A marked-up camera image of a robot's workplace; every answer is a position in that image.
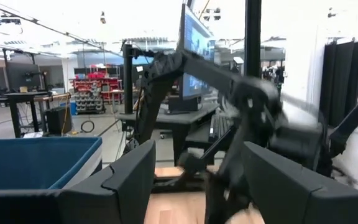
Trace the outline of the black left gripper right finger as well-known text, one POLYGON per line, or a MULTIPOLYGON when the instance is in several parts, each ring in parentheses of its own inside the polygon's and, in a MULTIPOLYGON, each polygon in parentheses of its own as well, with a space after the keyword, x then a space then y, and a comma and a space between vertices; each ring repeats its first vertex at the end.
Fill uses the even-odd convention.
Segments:
POLYGON ((265 224, 358 224, 358 190, 252 142, 244 173, 265 224))

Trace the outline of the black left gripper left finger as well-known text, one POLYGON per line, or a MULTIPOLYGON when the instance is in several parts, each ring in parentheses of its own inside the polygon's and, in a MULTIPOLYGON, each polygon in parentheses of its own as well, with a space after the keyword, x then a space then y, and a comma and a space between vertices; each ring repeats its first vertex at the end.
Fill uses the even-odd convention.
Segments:
POLYGON ((148 140, 70 188, 0 190, 0 224, 143 224, 155 155, 148 140))

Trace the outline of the black keyboard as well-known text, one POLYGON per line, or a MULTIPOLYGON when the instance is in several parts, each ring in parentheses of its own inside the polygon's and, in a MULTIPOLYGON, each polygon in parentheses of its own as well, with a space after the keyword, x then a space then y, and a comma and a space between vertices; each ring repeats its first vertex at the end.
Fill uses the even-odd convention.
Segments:
POLYGON ((224 135, 233 125, 233 120, 227 116, 214 114, 209 127, 209 141, 213 142, 224 135))

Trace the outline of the black vertical pole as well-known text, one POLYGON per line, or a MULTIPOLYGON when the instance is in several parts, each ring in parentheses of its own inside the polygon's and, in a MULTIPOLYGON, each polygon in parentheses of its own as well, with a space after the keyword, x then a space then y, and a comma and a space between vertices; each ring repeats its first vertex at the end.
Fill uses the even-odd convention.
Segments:
POLYGON ((262 0, 246 0, 244 68, 245 74, 260 77, 260 32, 262 0))

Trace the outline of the black desk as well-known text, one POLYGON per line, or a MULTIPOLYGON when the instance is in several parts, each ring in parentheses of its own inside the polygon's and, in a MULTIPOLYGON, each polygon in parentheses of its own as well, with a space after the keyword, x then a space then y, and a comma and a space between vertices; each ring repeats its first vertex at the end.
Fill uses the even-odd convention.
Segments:
POLYGON ((167 115, 159 113, 156 121, 147 121, 145 116, 119 114, 122 130, 134 129, 134 137, 141 144, 151 138, 155 129, 170 130, 173 137, 173 161, 177 165, 180 154, 189 147, 207 150, 213 142, 209 140, 209 121, 218 108, 217 103, 203 103, 198 111, 167 115))

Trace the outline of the computer monitor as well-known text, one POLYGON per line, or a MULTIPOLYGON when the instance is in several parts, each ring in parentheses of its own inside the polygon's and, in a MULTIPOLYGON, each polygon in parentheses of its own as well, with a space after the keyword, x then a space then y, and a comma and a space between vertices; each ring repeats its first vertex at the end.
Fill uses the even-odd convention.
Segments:
MULTIPOLYGON (((213 33, 196 17, 185 4, 181 7, 178 49, 190 50, 206 60, 214 61, 215 39, 213 33)), ((185 100, 209 92, 209 86, 189 73, 180 80, 181 97, 185 100)))

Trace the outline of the black curtain panel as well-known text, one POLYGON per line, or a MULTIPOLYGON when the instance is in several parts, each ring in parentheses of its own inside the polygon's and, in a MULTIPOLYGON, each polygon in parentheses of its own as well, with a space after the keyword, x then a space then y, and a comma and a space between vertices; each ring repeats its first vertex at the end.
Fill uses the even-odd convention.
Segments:
POLYGON ((319 108, 329 126, 339 125, 350 113, 357 94, 358 40, 326 45, 319 108))

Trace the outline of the navy white striped fabric bin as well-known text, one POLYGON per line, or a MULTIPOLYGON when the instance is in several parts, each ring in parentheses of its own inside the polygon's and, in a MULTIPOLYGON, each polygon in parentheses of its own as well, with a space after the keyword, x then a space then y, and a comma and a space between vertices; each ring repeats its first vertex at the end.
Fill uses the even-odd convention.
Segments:
POLYGON ((0 139, 0 190, 65 189, 102 169, 102 139, 0 139))

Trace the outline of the black computer box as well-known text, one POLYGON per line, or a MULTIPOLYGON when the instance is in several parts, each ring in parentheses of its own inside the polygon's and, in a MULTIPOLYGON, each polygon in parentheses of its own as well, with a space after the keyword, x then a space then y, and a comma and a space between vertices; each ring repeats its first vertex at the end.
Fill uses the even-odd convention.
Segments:
POLYGON ((50 134, 62 135, 72 130, 71 111, 67 106, 45 110, 50 134))

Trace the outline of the red bin storage shelf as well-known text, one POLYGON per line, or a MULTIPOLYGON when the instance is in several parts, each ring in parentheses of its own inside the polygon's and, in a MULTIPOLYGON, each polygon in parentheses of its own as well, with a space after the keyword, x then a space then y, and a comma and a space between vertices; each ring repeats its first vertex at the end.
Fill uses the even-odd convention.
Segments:
POLYGON ((75 114, 102 114, 110 109, 117 113, 116 103, 122 103, 124 90, 122 80, 103 72, 77 74, 70 80, 75 114))

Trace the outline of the black standing table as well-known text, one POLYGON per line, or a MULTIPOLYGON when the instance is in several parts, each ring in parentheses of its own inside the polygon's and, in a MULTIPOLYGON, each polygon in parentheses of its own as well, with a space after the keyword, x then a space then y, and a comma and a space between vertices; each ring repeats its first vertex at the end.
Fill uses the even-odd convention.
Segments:
POLYGON ((14 129, 15 138, 21 138, 21 129, 25 128, 20 124, 21 117, 19 116, 19 103, 28 103, 30 105, 32 125, 28 128, 33 128, 35 132, 40 130, 46 131, 46 121, 44 113, 44 105, 46 109, 50 108, 50 102, 54 100, 69 100, 71 95, 69 93, 53 95, 51 92, 28 92, 28 93, 9 93, 0 99, 0 103, 7 105, 11 111, 11 120, 14 129))

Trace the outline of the black monitor stand post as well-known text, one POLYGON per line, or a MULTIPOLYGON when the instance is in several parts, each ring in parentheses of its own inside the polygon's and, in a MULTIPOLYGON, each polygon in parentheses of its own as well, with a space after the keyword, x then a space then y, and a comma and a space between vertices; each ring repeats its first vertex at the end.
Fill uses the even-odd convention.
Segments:
POLYGON ((132 45, 124 44, 124 113, 132 114, 133 91, 132 91, 132 45))

